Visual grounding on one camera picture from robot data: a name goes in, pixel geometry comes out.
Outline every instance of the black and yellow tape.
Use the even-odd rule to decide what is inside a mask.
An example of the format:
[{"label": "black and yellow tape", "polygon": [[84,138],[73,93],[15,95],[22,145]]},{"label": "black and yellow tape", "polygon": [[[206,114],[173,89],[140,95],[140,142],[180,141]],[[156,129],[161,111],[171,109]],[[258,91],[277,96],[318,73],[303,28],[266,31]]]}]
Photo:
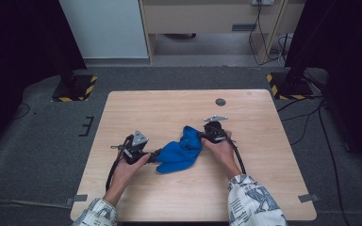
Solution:
[{"label": "black and yellow tape", "polygon": [[272,95],[274,96],[275,100],[301,100],[312,97],[311,95],[281,95],[278,91],[277,86],[274,83],[274,79],[272,78],[271,74],[267,74],[267,81],[270,84]]},{"label": "black and yellow tape", "polygon": [[53,102],[72,102],[72,101],[86,101],[91,95],[91,92],[93,90],[93,87],[95,86],[95,82],[98,76],[92,76],[90,79],[90,83],[88,85],[88,88],[85,90],[85,94],[82,96],[77,97],[69,97],[69,96],[61,96],[52,98]]}]

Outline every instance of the table top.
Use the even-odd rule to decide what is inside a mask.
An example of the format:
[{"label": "table top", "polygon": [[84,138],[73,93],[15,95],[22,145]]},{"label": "table top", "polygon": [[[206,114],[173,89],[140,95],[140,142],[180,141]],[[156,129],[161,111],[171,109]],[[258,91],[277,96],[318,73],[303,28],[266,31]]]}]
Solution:
[{"label": "table top", "polygon": [[[219,98],[225,105],[217,105]],[[140,130],[149,138],[143,149],[153,152],[179,141],[183,127],[204,131],[204,118],[226,116],[222,128],[232,131],[245,169],[273,195],[288,220],[312,220],[312,202],[288,143],[272,97],[264,89],[113,91],[100,121],[78,195],[75,220],[95,198],[105,194],[105,183],[117,156],[112,145]],[[195,164],[182,171],[160,174],[156,164],[145,165],[133,178],[117,206],[119,221],[228,221],[228,181],[207,149]]]}]

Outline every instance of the blue towel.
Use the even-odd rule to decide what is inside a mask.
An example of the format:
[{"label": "blue towel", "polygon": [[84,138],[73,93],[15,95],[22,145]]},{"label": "blue towel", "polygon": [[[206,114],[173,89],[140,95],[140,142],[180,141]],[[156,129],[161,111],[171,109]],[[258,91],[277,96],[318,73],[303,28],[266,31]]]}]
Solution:
[{"label": "blue towel", "polygon": [[172,141],[161,150],[156,159],[161,164],[156,170],[160,173],[169,173],[192,166],[202,150],[201,139],[198,138],[197,132],[196,129],[185,126],[180,141]]}]

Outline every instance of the hand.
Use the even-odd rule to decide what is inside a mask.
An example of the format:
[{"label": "hand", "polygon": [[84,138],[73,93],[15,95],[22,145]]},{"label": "hand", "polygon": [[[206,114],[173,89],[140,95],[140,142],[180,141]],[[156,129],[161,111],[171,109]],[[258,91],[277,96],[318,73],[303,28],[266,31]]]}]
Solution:
[{"label": "hand", "polygon": [[[225,131],[225,133],[231,138],[232,133],[230,131]],[[222,165],[228,180],[241,174],[234,160],[234,148],[228,140],[215,144],[202,138],[201,142],[203,146],[207,147],[214,154],[214,158]]]},{"label": "hand", "polygon": [[132,177],[143,165],[145,165],[145,163],[149,160],[149,157],[150,154],[148,153],[133,165],[128,165],[128,163],[125,162],[125,159],[120,160],[119,164],[113,172],[111,185],[104,196],[104,200],[113,206],[116,206],[117,202],[119,202],[120,197],[125,191],[125,188],[131,182]]}]

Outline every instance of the sleeve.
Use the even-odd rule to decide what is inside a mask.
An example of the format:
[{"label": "sleeve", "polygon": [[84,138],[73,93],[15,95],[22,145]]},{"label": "sleeve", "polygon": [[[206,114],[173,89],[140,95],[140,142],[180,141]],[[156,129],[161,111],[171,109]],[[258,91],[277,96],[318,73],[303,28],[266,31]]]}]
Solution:
[{"label": "sleeve", "polygon": [[228,188],[230,225],[288,225],[270,192],[249,175],[241,174],[232,178]]},{"label": "sleeve", "polygon": [[116,225],[117,210],[104,199],[95,199],[84,210],[72,226],[112,226]]}]

